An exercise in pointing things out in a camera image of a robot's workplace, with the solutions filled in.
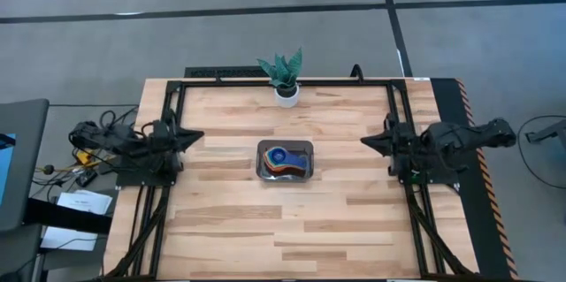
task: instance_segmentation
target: floor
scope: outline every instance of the floor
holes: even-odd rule
[[[438,4],[445,2],[448,7]],[[253,65],[258,57],[290,54],[302,47],[305,76],[343,76],[358,63],[366,76],[462,78],[477,123],[504,117],[517,130],[528,118],[566,114],[566,95],[560,92],[566,84],[562,74],[566,68],[565,3],[0,0],[0,100],[48,98],[52,107],[38,164],[69,164],[71,146],[66,135],[73,126],[82,120],[98,120],[110,108],[127,111],[139,102],[146,78],[180,77],[186,66]],[[369,8],[352,8],[356,4]],[[227,15],[228,9],[278,6],[285,11],[296,5],[310,8]],[[329,5],[348,11],[333,11]],[[399,9],[388,11],[382,9],[385,6]],[[193,17],[146,18],[142,14],[140,19],[123,19],[152,11],[198,12]],[[116,13],[129,13],[129,17]],[[98,14],[110,18],[73,18]],[[47,16],[72,17],[71,21],[44,22],[21,18]],[[392,27],[390,17],[394,25],[399,21],[399,27]],[[524,130],[554,121],[537,120]],[[541,178],[566,186],[561,173],[566,167],[564,149],[557,141],[524,142],[523,147]],[[486,150],[486,155],[519,276],[563,280],[566,193],[537,181],[524,167],[518,147]],[[108,187],[113,187],[111,177],[97,179],[91,188]],[[61,271],[50,280],[92,278],[98,269],[92,265]]]

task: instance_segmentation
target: black metal frame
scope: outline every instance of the black metal frame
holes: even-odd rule
[[[414,132],[415,125],[410,110],[409,96],[407,94],[407,87],[405,84],[405,80],[396,80],[396,79],[368,80],[364,78],[362,70],[359,65],[354,66],[350,74],[350,77],[357,78],[357,80],[306,79],[306,80],[298,80],[298,82],[299,84],[305,87],[384,87],[387,92],[389,111],[393,115],[394,120],[399,122],[400,120],[399,112],[397,110],[397,104],[394,97],[394,93],[396,90],[401,95],[404,117],[406,118],[407,122],[409,123],[409,125],[411,126]],[[187,93],[186,93],[187,88],[268,87],[268,86],[269,86],[268,80],[246,80],[246,79],[222,80],[219,77],[217,77],[215,80],[204,79],[203,81],[176,81],[176,80],[168,81],[165,98],[164,98],[162,117],[164,115],[165,109],[170,109],[172,107],[173,94],[178,93],[179,96],[177,98],[177,104],[175,109],[176,109],[176,116],[177,118],[179,118],[177,124],[180,126],[180,118],[182,117],[183,104],[185,103],[187,97]],[[452,253],[450,253],[450,251],[446,247],[446,244],[444,244],[440,236],[436,233],[436,225],[434,223],[434,215],[432,213],[431,198],[429,195],[427,185],[426,184],[418,185],[419,191],[421,193],[422,203],[424,205],[424,212],[423,212],[417,204],[417,199],[415,197],[415,191],[413,190],[413,186],[408,181],[403,181],[401,177],[400,177],[400,182],[403,183],[403,187],[406,193],[406,199],[410,214],[411,229],[415,242],[415,250],[417,254],[417,262],[418,262],[418,268],[421,278],[424,277],[441,278],[441,276],[431,275],[428,271],[426,265],[425,248],[423,245],[423,237],[421,235],[419,224],[423,226],[425,231],[429,234],[429,236],[431,236],[436,273],[440,275],[446,273],[443,258],[447,259],[448,263],[452,263],[454,260],[457,261],[457,259],[452,255]],[[155,198],[155,192],[156,192],[155,187],[149,187],[144,202],[143,213],[141,216],[141,228],[140,228],[140,232],[147,233],[147,235],[149,235],[149,232],[153,229],[153,227],[156,228],[156,238],[154,239],[154,243],[153,243],[151,261],[149,267],[149,275],[153,278],[157,276],[159,256],[161,253],[161,245],[163,242],[164,220],[165,220],[165,213],[167,208],[166,205],[169,200],[170,188],[163,187],[161,198],[158,207],[156,209],[156,212],[158,211],[160,212],[160,216],[157,221],[154,221],[154,224],[151,224],[150,219],[154,219],[154,217],[156,216],[156,212],[154,212],[153,216],[150,216],[151,207],[153,205],[153,201]],[[134,260],[134,269],[132,271],[133,276],[140,274],[143,246],[138,248],[140,249],[141,252],[137,254]]]

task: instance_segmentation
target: orange and black hazard tape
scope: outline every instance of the orange and black hazard tape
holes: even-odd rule
[[[470,126],[476,125],[471,115],[470,101],[468,100],[468,95],[466,94],[465,87],[462,82],[456,79],[458,82],[458,87],[460,88],[460,95],[462,96],[463,107],[466,110],[466,116],[468,117],[468,122]],[[479,168],[481,170],[482,176],[484,178],[484,183],[486,185],[487,196],[489,197],[490,203],[492,205],[493,218],[497,225],[497,231],[499,232],[499,238],[501,240],[501,245],[503,247],[503,253],[507,257],[507,265],[509,267],[509,274],[513,279],[519,279],[516,273],[515,260],[513,260],[513,254],[511,253],[511,247],[509,246],[509,241],[507,240],[507,234],[505,233],[505,227],[503,226],[503,220],[501,219],[501,212],[499,211],[499,206],[497,205],[497,200],[495,199],[495,192],[493,191],[492,179],[487,171],[486,157],[481,149],[477,150]]]

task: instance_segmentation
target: white paper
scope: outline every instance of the white paper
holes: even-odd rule
[[[57,205],[103,215],[106,213],[111,201],[112,198],[107,195],[79,190],[73,194],[62,193],[59,196]],[[95,248],[96,237],[96,233],[48,227],[43,236],[42,248],[92,251]]]

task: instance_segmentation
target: succulent plant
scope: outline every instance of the succulent plant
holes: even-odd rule
[[[285,57],[275,54],[275,65],[258,59],[259,66],[272,78],[269,82],[276,88],[292,88],[302,68],[302,49],[299,49],[289,62]]]

